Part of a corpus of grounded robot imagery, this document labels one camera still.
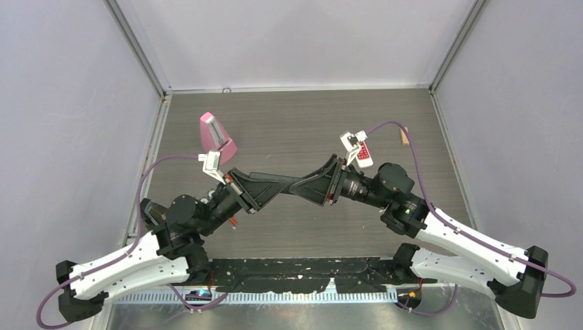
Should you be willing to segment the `black remote control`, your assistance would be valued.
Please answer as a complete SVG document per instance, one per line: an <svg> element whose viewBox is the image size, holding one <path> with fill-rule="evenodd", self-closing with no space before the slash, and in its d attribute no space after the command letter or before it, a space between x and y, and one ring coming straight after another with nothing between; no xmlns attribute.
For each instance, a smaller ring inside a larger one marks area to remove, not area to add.
<svg viewBox="0 0 583 330"><path fill-rule="evenodd" d="M281 190L281 193L287 194L287 195L290 194L289 187L301 180L300 177L292 177L292 176L287 176L287 175L275 175L275 174L260 173L260 172L251 172L251 173L249 173L249 176L252 179L281 181L284 183L284 189Z"/></svg>

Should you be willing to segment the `white remote control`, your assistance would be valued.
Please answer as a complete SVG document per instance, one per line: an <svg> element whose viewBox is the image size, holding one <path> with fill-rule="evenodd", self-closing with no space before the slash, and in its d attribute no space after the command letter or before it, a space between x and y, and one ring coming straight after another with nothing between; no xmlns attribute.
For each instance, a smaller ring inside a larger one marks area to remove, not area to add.
<svg viewBox="0 0 583 330"><path fill-rule="evenodd" d="M370 168L374 165L369 149L365 141L359 142L360 149L356 156L357 166L361 169Z"/></svg>

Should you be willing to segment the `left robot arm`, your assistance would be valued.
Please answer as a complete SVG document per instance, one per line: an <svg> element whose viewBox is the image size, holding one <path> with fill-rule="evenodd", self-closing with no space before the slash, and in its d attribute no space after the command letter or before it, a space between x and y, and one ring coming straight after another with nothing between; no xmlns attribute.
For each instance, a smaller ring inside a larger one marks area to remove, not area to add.
<svg viewBox="0 0 583 330"><path fill-rule="evenodd" d="M144 198L139 213L141 237L94 261L62 261L56 277L63 287L58 309L66 322L79 322L102 311L116 298L160 285L204 284L212 272L204 237L240 210L253 213L288 193L294 177L245 174L236 168L200 199L176 197L169 207Z"/></svg>

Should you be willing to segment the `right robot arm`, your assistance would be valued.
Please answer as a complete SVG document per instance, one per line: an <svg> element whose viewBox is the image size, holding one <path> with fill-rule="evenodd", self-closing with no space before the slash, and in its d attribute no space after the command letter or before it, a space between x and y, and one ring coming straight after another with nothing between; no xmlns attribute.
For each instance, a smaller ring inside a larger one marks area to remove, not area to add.
<svg viewBox="0 0 583 330"><path fill-rule="evenodd" d="M381 221L394 233L451 252L443 256L401 244L392 264L399 281L429 278L455 283L493 298L510 313L535 318L546 278L540 268L547 264L548 253L537 246L525 250L486 237L413 194L414 185L398 164L384 163L374 177L366 177L332 155L312 174L295 178L287 192L315 204L346 197L381 208Z"/></svg>

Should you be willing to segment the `grey round chip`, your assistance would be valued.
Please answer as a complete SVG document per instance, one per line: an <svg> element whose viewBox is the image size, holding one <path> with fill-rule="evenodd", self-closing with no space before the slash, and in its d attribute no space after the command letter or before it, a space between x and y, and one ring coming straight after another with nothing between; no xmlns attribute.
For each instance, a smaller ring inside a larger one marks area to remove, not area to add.
<svg viewBox="0 0 583 330"><path fill-rule="evenodd" d="M208 204L214 195L215 195L215 189L211 189L203 197L201 197L199 200L203 204Z"/></svg>

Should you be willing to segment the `pink metronome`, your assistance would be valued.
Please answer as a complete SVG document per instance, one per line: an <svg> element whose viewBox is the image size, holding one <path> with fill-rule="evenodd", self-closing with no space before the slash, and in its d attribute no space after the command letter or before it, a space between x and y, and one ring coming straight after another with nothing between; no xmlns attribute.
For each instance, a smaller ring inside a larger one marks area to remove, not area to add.
<svg viewBox="0 0 583 330"><path fill-rule="evenodd" d="M200 117L199 129L204 153L220 152L220 165L224 165L235 156L238 151L237 145L211 112L206 112Z"/></svg>

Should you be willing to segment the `wooden block far right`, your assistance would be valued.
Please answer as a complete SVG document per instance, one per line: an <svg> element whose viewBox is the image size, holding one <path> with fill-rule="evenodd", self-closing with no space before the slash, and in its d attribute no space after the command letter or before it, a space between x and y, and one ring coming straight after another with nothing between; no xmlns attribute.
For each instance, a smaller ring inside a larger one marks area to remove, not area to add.
<svg viewBox="0 0 583 330"><path fill-rule="evenodd" d="M409 146L410 145L410 141L408 139L408 128L405 127L404 129L400 130L400 137L401 137L401 143L404 146Z"/></svg>

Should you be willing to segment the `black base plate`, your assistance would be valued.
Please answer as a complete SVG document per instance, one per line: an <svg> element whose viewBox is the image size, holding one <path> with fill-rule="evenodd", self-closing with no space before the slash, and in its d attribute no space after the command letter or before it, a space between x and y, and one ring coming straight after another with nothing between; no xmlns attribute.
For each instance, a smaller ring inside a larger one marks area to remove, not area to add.
<svg viewBox="0 0 583 330"><path fill-rule="evenodd" d="M216 258L205 281L221 293L377 293L420 279L390 258Z"/></svg>

